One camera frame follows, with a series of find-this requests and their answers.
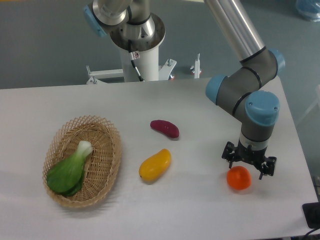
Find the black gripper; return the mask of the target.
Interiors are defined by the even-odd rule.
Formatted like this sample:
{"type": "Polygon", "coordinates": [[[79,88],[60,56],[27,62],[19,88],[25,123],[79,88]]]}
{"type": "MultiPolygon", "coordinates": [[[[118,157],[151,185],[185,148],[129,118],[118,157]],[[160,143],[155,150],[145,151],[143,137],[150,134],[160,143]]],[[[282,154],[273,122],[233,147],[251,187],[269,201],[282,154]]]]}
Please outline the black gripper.
{"type": "Polygon", "coordinates": [[[263,176],[273,176],[277,163],[275,156],[265,156],[267,148],[260,150],[253,150],[252,145],[244,146],[242,142],[238,141],[236,147],[232,142],[228,141],[224,147],[222,158],[228,162],[228,167],[231,169],[234,162],[244,162],[253,165],[255,168],[260,168],[259,180],[262,180],[263,176]]]}

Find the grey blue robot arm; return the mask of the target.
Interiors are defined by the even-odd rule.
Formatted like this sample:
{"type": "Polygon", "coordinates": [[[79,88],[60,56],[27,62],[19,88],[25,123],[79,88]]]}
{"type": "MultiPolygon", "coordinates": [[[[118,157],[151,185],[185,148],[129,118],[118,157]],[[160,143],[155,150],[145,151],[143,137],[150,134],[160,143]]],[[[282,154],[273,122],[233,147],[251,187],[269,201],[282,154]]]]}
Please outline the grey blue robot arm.
{"type": "MultiPolygon", "coordinates": [[[[242,161],[261,176],[272,176],[277,159],[267,157],[269,139],[280,111],[279,99],[262,87],[285,67],[283,55],[268,49],[238,0],[208,0],[223,34],[233,47],[241,68],[230,76],[211,78],[205,94],[215,105],[241,122],[238,144],[228,142],[222,158],[229,164],[242,161]]],[[[163,21],[147,0],[94,0],[83,9],[91,29],[110,35],[120,49],[126,82],[160,80],[158,48],[165,38],[163,21]]]]}

